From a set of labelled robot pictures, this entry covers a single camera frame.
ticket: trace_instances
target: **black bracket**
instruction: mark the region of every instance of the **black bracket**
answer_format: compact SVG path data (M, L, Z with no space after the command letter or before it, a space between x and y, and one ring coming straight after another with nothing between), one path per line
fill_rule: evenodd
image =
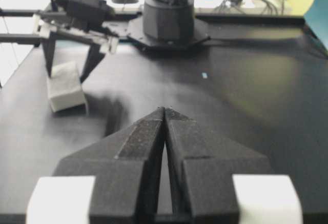
M157 215L166 144L172 215ZM62 159L54 176L95 175L90 223L235 223L232 174L270 174L268 158L215 137L173 109L158 108L133 125Z

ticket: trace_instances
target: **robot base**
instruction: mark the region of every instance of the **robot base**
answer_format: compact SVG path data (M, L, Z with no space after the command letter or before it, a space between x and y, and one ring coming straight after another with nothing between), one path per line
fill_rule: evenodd
M183 41L155 39L144 33L142 16L129 21L127 36L145 48L154 50L186 50L210 39L208 36L208 24L198 19L195 19L194 35L191 39Z

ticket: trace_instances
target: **black platform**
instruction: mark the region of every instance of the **black platform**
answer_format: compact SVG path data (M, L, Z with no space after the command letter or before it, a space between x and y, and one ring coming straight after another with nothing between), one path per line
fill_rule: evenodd
M327 60L298 26L211 24L209 33L225 41L160 54L120 44L83 84L90 116L83 107L52 113L44 56L34 49L0 90L0 223L24 222L37 179L61 158L160 106L267 155L313 214L306 223L327 214ZM62 42L55 62L81 68L86 53Z

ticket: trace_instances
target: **white foam block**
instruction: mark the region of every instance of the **white foam block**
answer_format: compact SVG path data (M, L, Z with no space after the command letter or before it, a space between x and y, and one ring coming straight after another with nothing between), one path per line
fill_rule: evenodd
M30 198L26 224L89 224L95 176L42 177Z
M233 175L239 224L302 224L302 208L287 175Z
M87 104L75 62L53 66L47 85L53 112Z

